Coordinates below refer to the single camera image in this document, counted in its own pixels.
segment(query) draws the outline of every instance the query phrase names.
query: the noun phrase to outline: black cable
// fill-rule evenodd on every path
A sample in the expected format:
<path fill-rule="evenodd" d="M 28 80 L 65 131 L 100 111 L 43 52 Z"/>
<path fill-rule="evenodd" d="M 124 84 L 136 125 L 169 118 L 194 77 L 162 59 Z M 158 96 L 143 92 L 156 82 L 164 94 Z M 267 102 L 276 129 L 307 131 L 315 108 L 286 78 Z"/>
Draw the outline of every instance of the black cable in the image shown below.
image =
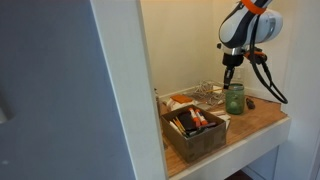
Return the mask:
<path fill-rule="evenodd" d="M 254 49 L 255 49 L 255 40 L 256 40 L 256 34 L 257 34 L 257 29 L 258 29 L 258 24 L 259 24 L 259 19 L 260 19 L 260 15 L 257 16 L 256 21 L 254 23 L 253 29 L 252 29 L 252 34 L 251 34 L 251 39 L 250 39 L 250 60 L 251 60 L 251 64 L 252 64 L 252 68 L 257 76 L 257 78 L 259 79 L 259 81 L 269 90 L 269 92 L 275 97 L 277 98 L 280 102 L 287 104 L 288 100 L 286 99 L 286 97 L 279 91 L 279 89 L 277 88 L 277 86 L 273 83 L 272 81 L 272 77 L 271 77 L 271 73 L 269 71 L 269 68 L 266 64 L 265 61 L 262 61 L 262 67 L 268 77 L 268 80 L 270 82 L 270 85 L 268 85 L 264 78 L 261 76 L 260 71 L 257 67 L 256 64 L 256 60 L 255 60 L 255 55 L 254 55 Z"/>

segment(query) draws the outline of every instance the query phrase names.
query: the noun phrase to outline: wooden countertop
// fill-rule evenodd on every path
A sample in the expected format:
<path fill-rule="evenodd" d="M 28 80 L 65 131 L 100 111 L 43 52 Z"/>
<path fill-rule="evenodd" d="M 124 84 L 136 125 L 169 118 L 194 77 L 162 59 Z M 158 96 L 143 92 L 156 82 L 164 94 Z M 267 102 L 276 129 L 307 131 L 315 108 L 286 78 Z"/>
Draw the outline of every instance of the wooden countertop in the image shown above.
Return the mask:
<path fill-rule="evenodd" d="M 280 121 L 287 117 L 287 115 L 280 110 L 280 104 L 274 103 L 262 99 L 250 97 L 256 108 L 254 110 L 245 109 L 241 115 L 231 115 L 230 125 L 227 130 L 227 142 L 226 145 L 199 158 L 195 162 L 186 163 L 179 154 L 172 147 L 170 141 L 163 136 L 164 142 L 168 145 L 165 149 L 167 170 L 169 177 L 172 177 L 184 169 L 200 162 L 201 160 L 210 157 L 212 154 L 222 151 L 224 148 L 239 142 L 240 140 L 248 137 L 249 135 L 258 132 L 259 130 L 266 128 L 273 123 Z M 224 105 L 220 105 L 210 111 L 224 110 Z M 165 113 L 165 106 L 161 107 L 161 112 Z"/>

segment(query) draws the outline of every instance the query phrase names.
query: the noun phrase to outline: robotic arm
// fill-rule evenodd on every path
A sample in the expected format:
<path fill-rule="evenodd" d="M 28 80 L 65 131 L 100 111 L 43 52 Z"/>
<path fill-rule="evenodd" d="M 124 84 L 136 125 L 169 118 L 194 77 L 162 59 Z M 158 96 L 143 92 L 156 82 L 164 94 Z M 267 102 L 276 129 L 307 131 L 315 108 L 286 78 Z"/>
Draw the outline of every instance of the robotic arm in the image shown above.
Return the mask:
<path fill-rule="evenodd" d="M 271 74 L 266 65 L 267 56 L 255 43 L 269 41 L 276 37 L 282 28 L 282 17 L 279 13 L 266 10 L 272 0 L 241 0 L 235 9 L 223 21 L 219 37 L 222 49 L 223 64 L 226 66 L 224 74 L 224 89 L 228 89 L 234 68 L 240 66 L 243 57 L 250 60 L 252 67 L 260 82 L 282 103 L 287 103 L 272 82 Z M 268 85 L 261 76 L 256 64 L 262 64 L 269 79 Z"/>

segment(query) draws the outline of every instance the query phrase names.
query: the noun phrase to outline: cardboard box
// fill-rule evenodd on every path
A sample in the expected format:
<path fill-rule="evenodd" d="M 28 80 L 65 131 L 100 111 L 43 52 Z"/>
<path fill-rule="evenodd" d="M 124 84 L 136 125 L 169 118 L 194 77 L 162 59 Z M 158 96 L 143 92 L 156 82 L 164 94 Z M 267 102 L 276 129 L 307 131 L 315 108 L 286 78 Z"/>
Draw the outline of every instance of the cardboard box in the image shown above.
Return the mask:
<path fill-rule="evenodd" d="M 206 120 L 209 123 L 216 122 L 217 126 L 189 138 L 181 135 L 170 126 L 170 121 L 173 118 L 182 112 L 187 112 L 190 107 L 200 109 L 194 105 L 189 105 L 161 116 L 163 134 L 186 162 L 192 162 L 226 144 L 226 122 L 203 109 L 200 110 Z"/>

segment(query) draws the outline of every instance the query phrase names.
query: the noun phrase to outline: green glass jar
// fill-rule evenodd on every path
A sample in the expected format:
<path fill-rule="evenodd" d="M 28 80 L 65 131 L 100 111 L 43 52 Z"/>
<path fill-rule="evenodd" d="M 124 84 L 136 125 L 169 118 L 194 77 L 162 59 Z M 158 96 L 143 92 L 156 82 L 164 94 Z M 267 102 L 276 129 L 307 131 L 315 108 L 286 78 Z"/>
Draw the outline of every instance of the green glass jar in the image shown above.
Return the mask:
<path fill-rule="evenodd" d="M 242 84 L 230 84 L 226 91 L 226 111 L 230 114 L 242 114 L 244 110 L 244 87 Z"/>

